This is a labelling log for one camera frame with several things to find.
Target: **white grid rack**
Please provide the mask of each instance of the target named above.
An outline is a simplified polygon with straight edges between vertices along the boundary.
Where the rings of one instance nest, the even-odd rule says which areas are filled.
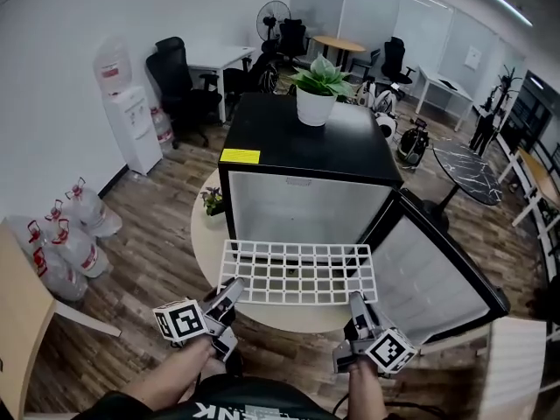
[[[259,305],[347,305],[352,292],[377,302],[367,244],[224,242],[218,292],[231,278],[246,288],[239,302]]]

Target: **yellow sticker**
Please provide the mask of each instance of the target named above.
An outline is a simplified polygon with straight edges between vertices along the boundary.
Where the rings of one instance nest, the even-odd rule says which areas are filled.
[[[258,164],[261,152],[259,150],[230,150],[221,153],[221,162],[237,162],[238,164]]]

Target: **ceiling light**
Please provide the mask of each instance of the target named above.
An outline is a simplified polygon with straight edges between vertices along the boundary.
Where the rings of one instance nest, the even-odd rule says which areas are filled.
[[[540,88],[541,90],[544,90],[544,86],[543,84],[541,84],[538,80],[536,80],[535,78],[531,78],[531,80],[535,83],[535,85]]]
[[[511,4],[509,4],[508,2],[506,2],[505,0],[497,0],[498,2],[500,2],[501,4],[503,4],[506,8],[508,8],[510,11],[512,11],[518,18],[520,18],[525,24],[529,25],[529,26],[533,26],[533,24],[531,24],[531,22],[529,22],[529,20],[523,16],[516,8],[514,8]]]
[[[419,3],[419,4],[423,4],[424,6],[427,6],[428,8],[431,8],[431,5],[426,4],[426,3],[424,3],[424,2],[421,2],[420,0],[412,0],[412,1],[413,1],[413,2],[417,2],[417,3]]]
[[[433,4],[438,4],[439,6],[441,6],[442,8],[446,8],[447,6],[445,6],[444,4],[441,4],[440,2],[436,2],[435,0],[428,0],[428,2],[432,2]]]

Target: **white round table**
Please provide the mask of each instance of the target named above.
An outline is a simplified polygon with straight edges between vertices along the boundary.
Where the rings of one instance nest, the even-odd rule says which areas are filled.
[[[220,186],[218,170],[210,175],[200,190],[205,190],[207,186]],[[199,192],[191,213],[192,249],[202,274],[215,288],[220,279],[224,241],[229,239],[229,233],[225,221],[220,225],[209,227],[209,223],[205,220],[206,216]],[[237,303],[235,309],[261,324],[295,333],[326,333],[341,330],[352,317],[349,305],[281,306]]]

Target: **black marble table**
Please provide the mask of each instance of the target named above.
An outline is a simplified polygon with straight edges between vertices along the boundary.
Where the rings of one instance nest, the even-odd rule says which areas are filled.
[[[485,206],[495,206],[501,201],[498,179],[482,157],[477,156],[466,145],[454,142],[435,142],[433,150],[437,162],[455,183],[451,192],[439,204],[431,200],[424,202],[424,208],[443,228],[449,228],[445,208],[459,188]]]

